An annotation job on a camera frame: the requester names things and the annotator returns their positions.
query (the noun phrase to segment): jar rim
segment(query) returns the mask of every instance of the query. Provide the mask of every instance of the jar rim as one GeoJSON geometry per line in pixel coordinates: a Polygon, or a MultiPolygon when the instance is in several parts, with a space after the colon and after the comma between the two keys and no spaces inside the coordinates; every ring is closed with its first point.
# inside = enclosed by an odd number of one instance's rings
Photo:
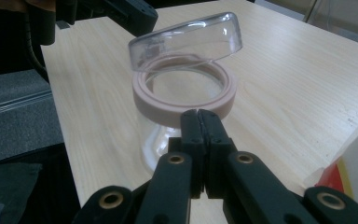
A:
{"type": "Polygon", "coordinates": [[[175,66],[193,63],[192,71],[206,73],[222,83],[222,90],[213,98],[199,104],[178,104],[167,102],[158,98],[146,85],[151,72],[139,72],[133,76],[132,90],[136,107],[146,118],[163,126],[180,128],[180,116],[189,109],[206,109],[213,111],[223,119],[233,106],[236,83],[234,76],[229,74],[221,65],[216,62],[205,62],[195,55],[175,55],[167,58],[158,58],[148,66],[159,71],[166,69],[172,71],[175,66]]]}

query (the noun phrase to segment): glass jar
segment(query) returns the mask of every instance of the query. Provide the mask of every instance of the glass jar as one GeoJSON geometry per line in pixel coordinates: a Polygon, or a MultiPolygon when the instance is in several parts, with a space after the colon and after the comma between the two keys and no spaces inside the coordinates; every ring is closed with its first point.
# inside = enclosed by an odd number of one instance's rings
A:
{"type": "Polygon", "coordinates": [[[129,44],[133,98],[139,111],[144,162],[154,171],[180,136],[180,115],[207,109],[220,119],[233,105],[236,83],[216,60],[240,50],[236,16],[225,12],[133,39],[129,44]]]}

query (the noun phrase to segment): clear plastic lid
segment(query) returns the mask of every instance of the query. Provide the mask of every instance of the clear plastic lid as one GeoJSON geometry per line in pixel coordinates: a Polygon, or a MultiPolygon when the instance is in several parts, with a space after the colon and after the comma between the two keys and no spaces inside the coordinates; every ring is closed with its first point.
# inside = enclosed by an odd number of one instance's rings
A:
{"type": "Polygon", "coordinates": [[[138,72],[161,72],[188,68],[227,57],[242,48],[237,16],[224,12],[194,21],[180,23],[129,43],[131,67],[138,72]],[[169,63],[180,55],[194,55],[201,60],[169,63]],[[170,66],[151,66],[164,59],[170,66]]]}

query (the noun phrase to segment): gray floor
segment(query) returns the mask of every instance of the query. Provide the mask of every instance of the gray floor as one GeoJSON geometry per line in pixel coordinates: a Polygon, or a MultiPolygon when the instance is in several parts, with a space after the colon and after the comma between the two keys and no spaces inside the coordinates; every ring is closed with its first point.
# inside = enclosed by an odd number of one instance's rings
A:
{"type": "MultiPolygon", "coordinates": [[[[264,0],[256,4],[296,20],[303,15],[264,0]]],[[[339,35],[358,41],[358,34],[339,35]]],[[[0,160],[63,142],[51,91],[34,70],[0,76],[0,160]]]]}
{"type": "MultiPolygon", "coordinates": [[[[268,1],[265,1],[265,0],[255,0],[255,4],[258,4],[258,5],[262,6],[262,7],[266,7],[266,8],[269,8],[271,10],[280,12],[283,15],[286,15],[288,17],[294,18],[294,19],[299,20],[299,21],[302,21],[302,19],[304,18],[304,15],[302,15],[300,13],[294,12],[294,11],[289,10],[287,8],[284,8],[284,7],[274,5],[274,4],[272,4],[272,3],[268,2],[268,1]]],[[[342,28],[338,28],[338,27],[335,27],[334,31],[335,31],[336,35],[341,35],[341,36],[346,37],[346,38],[348,38],[350,40],[358,42],[358,34],[356,34],[354,32],[351,32],[351,31],[348,31],[348,30],[345,30],[345,29],[342,29],[342,28]]]]}

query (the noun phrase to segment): black cable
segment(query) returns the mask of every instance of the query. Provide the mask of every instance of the black cable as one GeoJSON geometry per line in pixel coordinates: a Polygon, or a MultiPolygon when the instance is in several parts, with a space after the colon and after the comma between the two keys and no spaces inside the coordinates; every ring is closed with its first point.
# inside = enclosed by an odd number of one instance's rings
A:
{"type": "Polygon", "coordinates": [[[48,80],[48,71],[46,68],[39,62],[39,60],[34,55],[34,48],[32,45],[31,37],[31,28],[29,22],[28,14],[24,14],[24,39],[23,45],[25,47],[25,56],[30,63],[30,65],[36,70],[36,72],[47,82],[48,80]]]}

